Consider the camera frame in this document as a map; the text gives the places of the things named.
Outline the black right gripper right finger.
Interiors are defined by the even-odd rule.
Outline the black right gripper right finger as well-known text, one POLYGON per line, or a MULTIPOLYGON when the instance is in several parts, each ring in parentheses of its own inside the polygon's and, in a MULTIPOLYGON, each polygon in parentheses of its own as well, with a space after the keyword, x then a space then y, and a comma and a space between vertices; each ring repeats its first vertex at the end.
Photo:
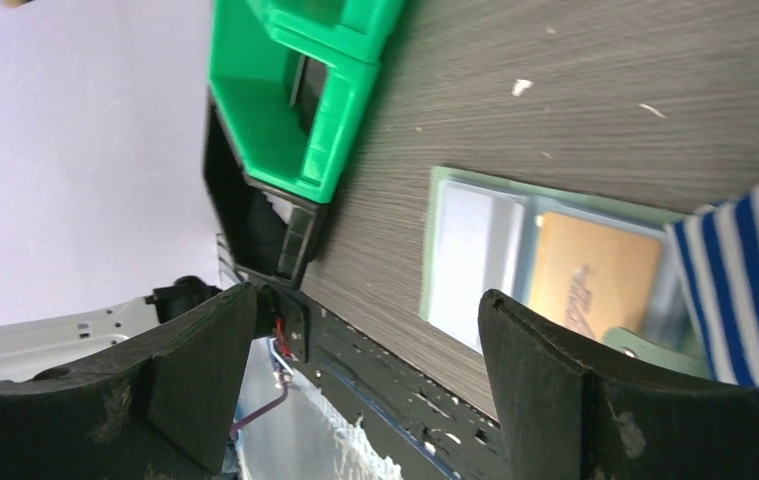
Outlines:
POLYGON ((759 479, 759 388, 629 357, 498 290, 484 361, 516 479, 759 479))

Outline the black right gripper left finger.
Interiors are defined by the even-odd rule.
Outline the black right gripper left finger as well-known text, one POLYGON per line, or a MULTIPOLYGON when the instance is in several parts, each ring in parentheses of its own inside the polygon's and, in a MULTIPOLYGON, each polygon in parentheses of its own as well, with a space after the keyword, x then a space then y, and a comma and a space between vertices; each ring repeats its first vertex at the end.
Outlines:
POLYGON ((212 479, 254 336, 233 287, 116 346, 0 382, 0 479, 212 479))

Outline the green card holder wallet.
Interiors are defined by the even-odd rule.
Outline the green card holder wallet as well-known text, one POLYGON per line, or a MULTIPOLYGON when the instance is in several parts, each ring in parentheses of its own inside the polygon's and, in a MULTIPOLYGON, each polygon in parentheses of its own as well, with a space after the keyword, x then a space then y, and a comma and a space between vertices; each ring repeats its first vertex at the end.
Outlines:
POLYGON ((664 228, 678 214, 435 167, 419 314, 481 351, 482 295, 501 291, 627 356, 710 374, 664 228))

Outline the blue white striped cloth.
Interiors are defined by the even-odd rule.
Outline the blue white striped cloth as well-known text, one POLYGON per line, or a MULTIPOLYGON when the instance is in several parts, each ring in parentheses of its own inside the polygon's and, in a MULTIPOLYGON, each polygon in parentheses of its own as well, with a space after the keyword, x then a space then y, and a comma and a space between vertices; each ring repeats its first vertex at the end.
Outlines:
POLYGON ((759 387, 759 184, 665 232, 713 378, 759 387))

